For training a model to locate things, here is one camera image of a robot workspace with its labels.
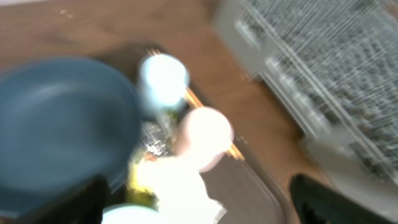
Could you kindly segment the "dark blue bowl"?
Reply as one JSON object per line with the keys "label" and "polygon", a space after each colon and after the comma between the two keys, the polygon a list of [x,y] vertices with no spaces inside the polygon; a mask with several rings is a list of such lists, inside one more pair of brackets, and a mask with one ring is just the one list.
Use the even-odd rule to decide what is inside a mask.
{"label": "dark blue bowl", "polygon": [[42,58],[1,72],[1,214],[16,217],[101,174],[127,178],[141,102],[115,68],[84,57]]}

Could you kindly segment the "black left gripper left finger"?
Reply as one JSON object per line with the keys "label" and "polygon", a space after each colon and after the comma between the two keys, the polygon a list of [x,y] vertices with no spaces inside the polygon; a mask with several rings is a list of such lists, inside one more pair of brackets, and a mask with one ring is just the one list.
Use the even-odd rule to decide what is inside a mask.
{"label": "black left gripper left finger", "polygon": [[27,222],[100,224],[108,196],[105,177],[96,175],[36,209]]}

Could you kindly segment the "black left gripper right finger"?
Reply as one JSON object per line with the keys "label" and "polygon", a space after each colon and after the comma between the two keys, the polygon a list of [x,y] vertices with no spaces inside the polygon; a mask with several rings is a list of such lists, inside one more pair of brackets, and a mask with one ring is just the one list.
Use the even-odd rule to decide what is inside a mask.
{"label": "black left gripper right finger", "polygon": [[394,224],[304,174],[291,178],[289,192],[303,224]]}

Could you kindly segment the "light blue small bowl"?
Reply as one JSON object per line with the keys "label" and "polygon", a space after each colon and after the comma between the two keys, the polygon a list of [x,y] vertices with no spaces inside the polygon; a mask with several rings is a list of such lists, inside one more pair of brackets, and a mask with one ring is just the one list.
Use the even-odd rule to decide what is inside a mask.
{"label": "light blue small bowl", "polygon": [[158,211],[129,203],[106,207],[101,224],[169,224]]}

